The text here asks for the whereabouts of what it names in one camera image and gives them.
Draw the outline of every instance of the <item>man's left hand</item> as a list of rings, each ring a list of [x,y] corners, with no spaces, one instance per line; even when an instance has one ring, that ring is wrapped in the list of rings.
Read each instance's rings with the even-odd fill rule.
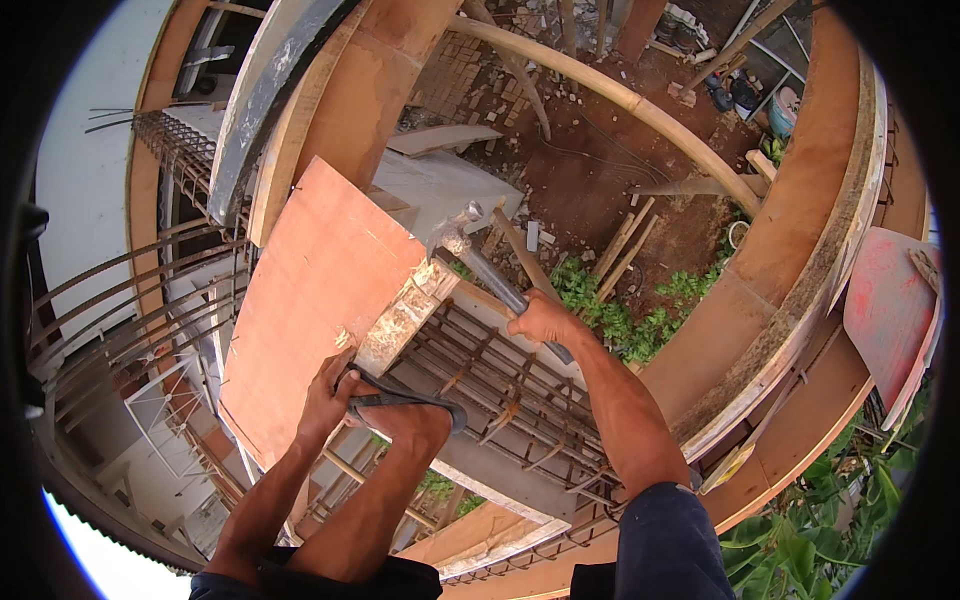
[[[323,444],[347,411],[347,402],[360,383],[360,373],[350,371],[343,377],[347,363],[356,348],[345,348],[336,356],[329,356],[310,382],[306,392],[303,414],[297,425],[297,438],[309,444]]]

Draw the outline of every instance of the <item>hammer head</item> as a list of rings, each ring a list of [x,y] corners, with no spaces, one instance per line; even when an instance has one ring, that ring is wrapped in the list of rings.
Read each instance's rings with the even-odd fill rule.
[[[470,238],[464,228],[483,219],[484,212],[480,203],[471,200],[460,214],[447,217],[433,227],[430,241],[426,245],[427,260],[433,258],[438,246],[443,246],[454,256],[460,257],[470,247]]]

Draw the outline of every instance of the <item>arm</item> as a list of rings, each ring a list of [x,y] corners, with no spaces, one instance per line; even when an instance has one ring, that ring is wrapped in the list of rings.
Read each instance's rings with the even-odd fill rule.
[[[359,374],[349,372],[334,393],[337,378],[352,355],[353,348],[348,348],[321,365],[307,390],[296,437],[230,513],[217,551],[204,572],[227,575],[259,588],[257,562],[273,547],[300,486],[324,449],[326,438],[344,417],[350,394],[359,383]]]
[[[560,342],[584,373],[597,429],[628,499],[660,482],[689,485],[684,456],[646,386],[593,337],[590,329],[540,290],[526,293],[530,307],[507,324],[507,333]]]

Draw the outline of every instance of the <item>dark shorts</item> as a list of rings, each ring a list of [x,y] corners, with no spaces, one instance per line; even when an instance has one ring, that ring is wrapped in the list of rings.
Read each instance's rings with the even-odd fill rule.
[[[261,591],[223,575],[200,573],[191,583],[190,600],[434,600],[441,593],[440,575],[427,564],[390,557],[366,584],[344,584],[284,568],[295,550],[275,548],[263,561]],[[661,483],[624,511],[616,563],[574,567],[570,597],[733,600],[733,591],[707,510],[687,488]]]
[[[345,584],[284,568],[297,548],[276,547],[261,562],[260,591],[226,575],[198,573],[190,582],[190,600],[434,600],[440,596],[440,573],[429,564],[387,557],[365,584]]]
[[[616,563],[577,564],[570,599],[729,599],[720,541],[696,494],[659,483],[620,518]]]

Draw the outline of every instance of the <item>leg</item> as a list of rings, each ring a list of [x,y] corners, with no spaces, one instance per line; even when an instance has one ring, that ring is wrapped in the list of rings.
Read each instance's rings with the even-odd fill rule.
[[[361,411],[393,439],[390,450],[367,483],[294,553],[289,569],[345,583],[369,580],[386,560],[403,510],[450,432],[449,413],[436,406]]]

